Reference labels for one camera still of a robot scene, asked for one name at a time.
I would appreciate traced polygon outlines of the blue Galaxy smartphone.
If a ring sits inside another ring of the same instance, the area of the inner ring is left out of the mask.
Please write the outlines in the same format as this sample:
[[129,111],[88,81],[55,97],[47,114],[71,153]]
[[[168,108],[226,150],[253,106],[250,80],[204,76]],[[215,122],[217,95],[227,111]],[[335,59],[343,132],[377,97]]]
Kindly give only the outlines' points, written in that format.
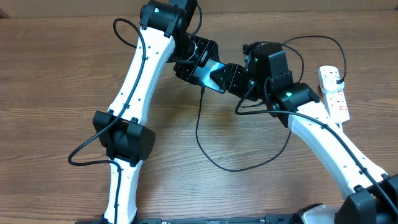
[[204,67],[197,67],[193,73],[194,77],[197,77],[199,81],[201,81],[200,85],[207,87],[211,90],[217,91],[218,93],[225,93],[224,90],[221,89],[211,78],[211,72],[223,68],[224,64],[220,62],[216,62],[213,60],[208,60]]

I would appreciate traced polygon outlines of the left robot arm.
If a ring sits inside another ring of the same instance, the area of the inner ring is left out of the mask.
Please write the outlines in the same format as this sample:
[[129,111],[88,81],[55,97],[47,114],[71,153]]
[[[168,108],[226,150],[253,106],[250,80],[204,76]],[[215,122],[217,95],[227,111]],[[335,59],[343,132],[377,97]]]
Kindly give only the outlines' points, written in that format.
[[220,66],[218,47],[187,29],[196,1],[149,1],[141,8],[135,54],[124,83],[109,108],[97,111],[93,125],[111,166],[109,202],[99,223],[133,223],[137,215],[139,172],[155,143],[146,127],[149,105],[166,63],[194,85],[216,89],[210,73]]

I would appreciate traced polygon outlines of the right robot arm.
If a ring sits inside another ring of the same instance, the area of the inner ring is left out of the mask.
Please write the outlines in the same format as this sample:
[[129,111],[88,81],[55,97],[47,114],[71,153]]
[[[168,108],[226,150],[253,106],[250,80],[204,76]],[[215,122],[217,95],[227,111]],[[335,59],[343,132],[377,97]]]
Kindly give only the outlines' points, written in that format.
[[336,125],[319,96],[294,82],[279,43],[244,46],[246,66],[229,63],[210,72],[221,91],[261,99],[319,158],[343,197],[341,207],[312,205],[294,223],[397,223],[397,177],[368,159]]

